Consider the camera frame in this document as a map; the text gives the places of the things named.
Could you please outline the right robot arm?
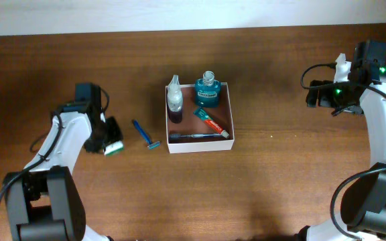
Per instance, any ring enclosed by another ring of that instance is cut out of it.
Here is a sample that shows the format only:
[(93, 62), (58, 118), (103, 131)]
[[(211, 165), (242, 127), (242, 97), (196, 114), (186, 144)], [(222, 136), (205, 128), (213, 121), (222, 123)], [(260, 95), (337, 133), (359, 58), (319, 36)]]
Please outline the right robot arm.
[(357, 44), (353, 59), (340, 54), (326, 67), (333, 80), (302, 85), (310, 108), (332, 108), (366, 118), (370, 167), (345, 179), (330, 201), (330, 219), (305, 226), (296, 240), (386, 240), (386, 43)]

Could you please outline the blue disposable razor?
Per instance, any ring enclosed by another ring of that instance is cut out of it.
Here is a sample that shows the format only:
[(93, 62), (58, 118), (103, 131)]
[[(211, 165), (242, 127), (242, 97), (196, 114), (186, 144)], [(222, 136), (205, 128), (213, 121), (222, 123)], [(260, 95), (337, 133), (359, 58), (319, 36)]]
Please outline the blue disposable razor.
[(143, 130), (141, 125), (136, 120), (132, 120), (132, 123), (135, 129), (139, 132), (139, 134), (143, 137), (143, 139), (147, 143), (147, 148), (149, 150), (155, 149), (156, 147), (160, 146), (160, 142), (159, 141), (153, 142), (150, 136)]

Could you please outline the blue white toothbrush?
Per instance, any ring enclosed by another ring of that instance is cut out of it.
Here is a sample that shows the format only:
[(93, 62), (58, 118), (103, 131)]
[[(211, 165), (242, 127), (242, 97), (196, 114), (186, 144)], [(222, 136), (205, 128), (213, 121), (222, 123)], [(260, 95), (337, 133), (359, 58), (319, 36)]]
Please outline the blue white toothbrush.
[(180, 133), (174, 133), (169, 135), (169, 139), (176, 140), (176, 139), (203, 139), (203, 138), (211, 138), (211, 137), (222, 137), (222, 135), (218, 133), (213, 134), (189, 134), (189, 135), (182, 135)]

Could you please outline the Colgate toothpaste tube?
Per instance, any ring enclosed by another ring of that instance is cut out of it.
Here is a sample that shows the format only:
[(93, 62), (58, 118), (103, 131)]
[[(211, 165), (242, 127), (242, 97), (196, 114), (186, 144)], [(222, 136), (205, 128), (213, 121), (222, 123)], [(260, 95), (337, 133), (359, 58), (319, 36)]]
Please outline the Colgate toothpaste tube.
[(194, 111), (194, 114), (202, 122), (204, 122), (208, 127), (210, 127), (212, 130), (214, 130), (219, 135), (223, 136), (226, 139), (228, 139), (230, 137), (229, 133), (225, 129), (223, 129), (219, 124), (217, 124), (202, 107), (197, 108)]

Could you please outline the green white soap bar pack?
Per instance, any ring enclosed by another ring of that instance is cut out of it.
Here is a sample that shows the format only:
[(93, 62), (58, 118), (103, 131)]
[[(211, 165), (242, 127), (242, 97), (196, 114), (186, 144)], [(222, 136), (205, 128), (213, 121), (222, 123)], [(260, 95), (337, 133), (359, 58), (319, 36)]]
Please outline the green white soap bar pack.
[(114, 143), (108, 144), (104, 148), (104, 155), (111, 156), (119, 153), (124, 149), (124, 144), (122, 141), (115, 141)]

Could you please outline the blue Listerine mouthwash bottle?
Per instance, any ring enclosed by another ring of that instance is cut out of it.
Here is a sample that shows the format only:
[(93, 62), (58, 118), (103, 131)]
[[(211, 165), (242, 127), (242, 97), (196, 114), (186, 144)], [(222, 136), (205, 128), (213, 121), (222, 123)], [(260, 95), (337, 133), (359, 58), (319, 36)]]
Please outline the blue Listerine mouthwash bottle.
[(221, 83), (215, 79), (214, 72), (207, 70), (195, 82), (195, 102), (206, 108), (217, 107), (220, 100)]

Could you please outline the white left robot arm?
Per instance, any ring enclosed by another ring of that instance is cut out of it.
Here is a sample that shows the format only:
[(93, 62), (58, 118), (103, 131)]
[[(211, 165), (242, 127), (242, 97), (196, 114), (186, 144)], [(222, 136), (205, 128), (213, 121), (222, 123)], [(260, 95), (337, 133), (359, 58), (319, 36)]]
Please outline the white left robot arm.
[(35, 157), (3, 180), (4, 202), (13, 240), (110, 240), (86, 223), (72, 178), (81, 150), (105, 156), (124, 148), (114, 117), (107, 117), (108, 93), (93, 83), (75, 86), (74, 99), (51, 115), (52, 127)]

